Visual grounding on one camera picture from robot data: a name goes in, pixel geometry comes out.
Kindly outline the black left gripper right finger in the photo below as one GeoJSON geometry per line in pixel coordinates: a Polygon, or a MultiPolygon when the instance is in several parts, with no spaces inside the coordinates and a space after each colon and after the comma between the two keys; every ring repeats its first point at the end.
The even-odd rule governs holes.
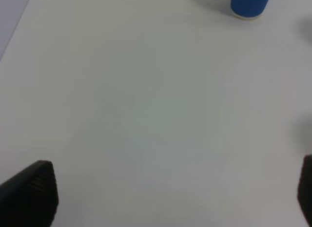
{"type": "Polygon", "coordinates": [[[308,223],[312,226],[312,156],[306,155],[303,159],[303,165],[297,189],[297,199],[302,213],[308,223]]]}

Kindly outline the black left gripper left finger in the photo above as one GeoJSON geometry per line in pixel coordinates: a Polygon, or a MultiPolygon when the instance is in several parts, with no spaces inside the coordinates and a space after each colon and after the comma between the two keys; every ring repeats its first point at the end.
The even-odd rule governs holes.
{"type": "Polygon", "coordinates": [[[50,227],[59,205],[52,162],[39,160],[0,185],[2,227],[50,227]]]}

